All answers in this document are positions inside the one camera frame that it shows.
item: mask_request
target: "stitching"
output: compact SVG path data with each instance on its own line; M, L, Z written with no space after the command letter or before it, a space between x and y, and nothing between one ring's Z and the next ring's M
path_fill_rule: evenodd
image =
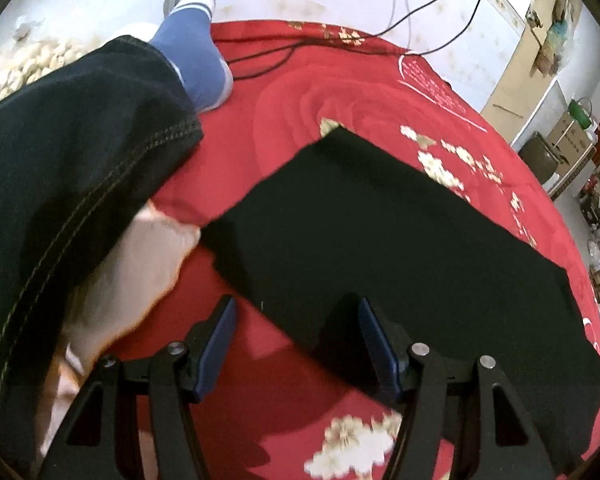
M167 131L171 131L176 127L179 126L175 126L170 128ZM187 132L179 132L177 134L172 134L170 136L167 136L163 139L159 139L159 140L154 140L154 142L152 142L151 144L149 144L147 147L145 147L144 150L142 150L142 153L136 158L136 160L134 160L133 162L131 162L127 168L125 168L125 170L117 177L116 180L113 181L113 183L106 189L106 191L103 193L103 195L98 199L98 201L87 211L87 213L85 214L85 216L82 218L82 220L80 221L80 223L76 226L76 228L74 229L74 232L71 234L71 236L69 237L69 239L67 240L66 244L64 245L64 247L62 248L60 254L58 255L58 259L56 260L56 262L53 264L53 266L51 267L51 269L49 270L48 275L45 278L45 281L43 282L42 286L40 287L40 290L38 291L36 297L34 298L34 301L31 303L31 305L29 306L29 309L27 310L27 313L25 314L24 319L22 320L22 323L20 324L20 329L18 330L18 333L16 334L16 337L13 340L13 343L11 344L11 347L9 348L9 352L7 354L7 357L5 359L4 365L2 366L2 370L0 372L0 393L2 391L2 385L4 384L4 378L6 377L6 373L8 370L8 365L9 365L9 360L11 359L11 354L13 353L13 349L16 346L16 343L18 342L18 339L20 338L20 335L22 334L23 330L24 330L24 326L27 322L27 319L29 319L29 315L32 313L33 311L33 307L36 305L36 303L38 302L40 295L42 295L42 292L44 291L46 284L49 282L49 280L51 279L51 276L53 275L56 267L58 266L58 263L60 262L60 260L62 259L62 256L64 255L64 253L66 252L66 250L69 248L69 245L71 244L71 242L74 240L75 236L78 234L78 232L80 231L80 228L83 226L83 224L87 221L87 219L91 216L91 214L98 208L98 206L100 206L100 204L103 202L103 200L109 195L109 193L115 189L118 184L129 174L129 172L136 166L136 164L152 149L156 148L157 146L160 146L162 144L165 144L167 142L169 142L170 140L175 140L175 139L181 139L183 137L186 137L190 135L190 133Z
M182 127L182 123L176 125L176 126L172 126L171 128L168 128L167 130L163 130L161 132L159 132L158 134L155 134L153 137L153 142L151 142L148 146L145 146L144 149L142 150L142 153L136 158L136 160L132 161L131 163L129 163L129 166L127 168L125 168L125 170L123 171L123 173L120 174L120 176L113 181L113 183L106 189L106 191L103 193L103 195L98 199L98 201L91 207L91 209L89 209L89 211L86 213L86 215L84 216L84 218L80 221L80 223L78 224L78 226L74 229L74 232L72 233L72 235L70 236L70 238L68 239L67 243L64 245L64 247L62 248L61 253L58 256L58 259L56 260L55 264L53 264L53 266L51 267L51 270L49 271L45 281L42 284L42 287L40 288L38 294L36 295L33 303L31 304L31 306L29 307L27 313L25 314L25 317L20 325L20 329L18 330L18 333L16 334L16 337L10 347L10 350L7 354L7 358L5 361L4 366L2 367L1 373L0 373L0 392L2 389L2 384L4 381L4 377L6 375L6 370L8 368L8 363L9 360L11 358L11 354L13 352L13 348L16 345L20 335L22 334L22 331L24 329L24 325L27 322L27 319L29 318L29 314L31 313L33 307L35 306L35 304L38 302L38 299L40 298L40 295L42 294L42 291L44 290L44 288L46 287L46 284L48 283L49 279L51 278L51 275L53 274L56 266L58 265L59 261L62 259L62 256L64 255L64 253L66 252L66 250L68 249L69 245L71 244L71 242L73 241L73 239L75 238L75 235L77 235L78 231L80 230L80 228L82 227L82 225L84 224L84 222L89 218L89 216L93 213L93 211L103 202L103 200L108 196L108 194L120 183L120 181L122 181L127 175L128 172L130 170L133 169L133 167L135 167L135 165L142 159L142 157L147 154L150 150L156 148L157 146L160 146L166 142L169 142L170 140L175 140L175 139L180 139L183 138L185 136L190 135L189 131L186 132L179 132L177 134L171 134L167 137L164 137L163 139L157 139L158 136L160 135L165 135L168 134L169 132L172 132L174 129L176 128L181 128ZM76 209L72 212L71 216L69 217L69 219L64 223L64 225L61 228L61 231L56 235L56 237L54 238L54 240L51 242L51 244L49 245L49 247L47 248L47 250L45 251L45 254L42 256L42 258L40 259L39 263L36 265L35 269L32 272L32 275L29 277L29 279L27 280L27 283L25 284L24 288L22 289L20 296L18 297L18 300L16 301L16 303L14 304L13 308L11 309L5 323L4 326L2 328L2 333L0 334L0 342L1 340L4 338L4 334L6 333L6 327L11 319L11 317L13 316L13 313L17 307L17 305L19 304L24 292L26 291L26 288L28 288L31 280L33 279L35 273L37 272L37 270L40 268L40 265L42 264L42 261L46 258L46 256L48 255L49 251L52 249L53 245L58 241L59 236L61 235L61 233L67 228L68 224L70 223L70 221L72 220L72 218L76 215L78 209L80 209L80 207L84 204L84 202L86 202L86 200L88 200L88 198L90 196L92 196L97 190L99 190L103 184L110 179L110 177L121 167L124 166L125 164L128 164L129 159L131 159L133 157L133 155L138 152L140 149L142 148L142 146L138 146L136 149L134 149L132 151L132 153L129 155L129 157L127 157L126 160L124 160L123 162L119 163L107 176L104 177L104 179L98 184L98 186L93 189L81 202L80 204L78 204L78 206L76 207Z
M164 132L159 132L158 134L154 135L154 139L155 137L160 136L161 134L163 134ZM42 254L42 257L40 258L40 260L38 261L38 263L36 264L36 266L33 268L33 270L31 271L31 274L29 275L29 277L27 278L27 281L25 282L24 286L22 287L22 290L20 291L19 295L18 295L18 299L15 301L15 303L13 304L13 306L11 307L11 310L9 311L9 313L7 314L7 318L4 321L4 324L2 326L2 330L0 331L0 345L2 343L2 340L4 338L4 335L6 334L7 331L7 327L9 325L9 323L11 322L11 317L13 317L13 314L16 311L16 307L18 306L18 304L20 303L20 300L22 299L24 293L26 292L26 290L29 288L29 285L31 283L31 280L33 280L33 277L36 275L36 273L38 272L38 269L40 268L40 266L42 265L42 263L45 261L47 255L49 254L49 252L51 251L51 249L53 249L53 247L55 246L56 242L58 241L58 239L60 238L60 236L62 235L62 233L64 233L65 229L69 226L69 224L71 223L71 221L74 219L75 215L78 213L78 211L82 208L82 206L84 205L85 202L87 202L87 200L89 200L94 193L96 193L98 190L100 190L100 188L104 185L104 183L106 183L107 180L110 179L110 177L124 164L126 164L126 161L131 158L134 153L140 149L141 146L136 147L136 149L134 149L132 151L132 153L129 155L129 157L127 157L127 159L123 160L122 162L120 162L118 165L116 165L115 168L113 168L101 181L100 183L94 188L92 189L87 196L85 196L80 203L75 207L75 209L71 212L71 214L69 215L69 218L64 222L64 224L62 225L62 227L60 228L60 230L58 231L58 233L56 234L56 236L53 238L53 240L51 240L51 243L49 244L48 248L46 248L46 251Z

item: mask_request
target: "person's leg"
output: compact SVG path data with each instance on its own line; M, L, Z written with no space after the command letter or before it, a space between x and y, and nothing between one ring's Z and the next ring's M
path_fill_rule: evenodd
M211 39L216 0L165 0L165 19L149 42L174 65L197 112L229 97L233 78Z
M201 137L172 65L128 36L0 102L0 456L21 474L67 294Z

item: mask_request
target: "floral pattern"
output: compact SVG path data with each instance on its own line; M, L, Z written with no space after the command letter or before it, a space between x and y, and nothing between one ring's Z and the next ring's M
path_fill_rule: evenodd
M421 136L420 134L416 133L416 131L414 131L414 129L410 126L400 126L400 133L408 139L416 142L421 149L423 149L423 145L420 139L429 139L429 137ZM427 148L429 146L436 145L435 140L429 140L431 143L427 143ZM525 240L533 248L536 248L538 244L536 243L535 238L533 238L531 233L529 233L528 229L520 220L520 213L525 212L525 207L522 203L522 200L520 200L520 197L518 197L515 192L505 190L505 187L502 185L502 174L499 171L496 171L487 156L483 155L482 160L478 160L462 146L454 146L449 142L446 142L444 139L440 139L440 146L442 146L442 148L447 152L453 153L460 160L462 160L462 162L464 162L470 168L472 174L481 174L487 180L492 181L498 187L498 190L502 195L510 194L510 212L516 225L518 236L522 240ZM425 173L427 173L429 177L439 184L448 187L456 195L467 200L467 202L471 202L471 198L467 194L461 194L459 192L464 191L464 184L460 182L458 178L453 176L450 171L444 168L441 159L435 158L431 153L418 152L418 161L422 164Z
M365 42L365 38L362 38L355 30L347 32L347 29L344 27L340 27L340 32L338 35L342 40L342 43L345 44L354 44L355 46L360 46Z
M333 33L327 28L326 23L321 23L320 28L322 29L322 34L325 40L330 40L331 38L333 38Z
M394 447L402 417L384 415L371 426L351 415L334 418L324 430L322 449L304 464L312 478L343 478L353 471L358 480L373 480L375 465L384 465L385 455Z
M320 120L320 136L325 137L335 130L338 126L342 126L338 121L323 117Z
M295 30L302 30L304 27L304 22L287 22L289 27L294 28Z

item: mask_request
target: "pant leg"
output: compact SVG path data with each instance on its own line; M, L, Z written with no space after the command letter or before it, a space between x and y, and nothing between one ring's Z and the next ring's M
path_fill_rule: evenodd
M201 138L171 64L128 36L0 102L0 455L21 474L68 291Z

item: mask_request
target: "blue sock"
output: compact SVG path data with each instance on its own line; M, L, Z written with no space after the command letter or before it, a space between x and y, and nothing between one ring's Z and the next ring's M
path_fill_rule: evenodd
M176 67L197 112L219 107L229 97L234 82L211 40L215 6L216 0L166 0L167 15L149 42Z

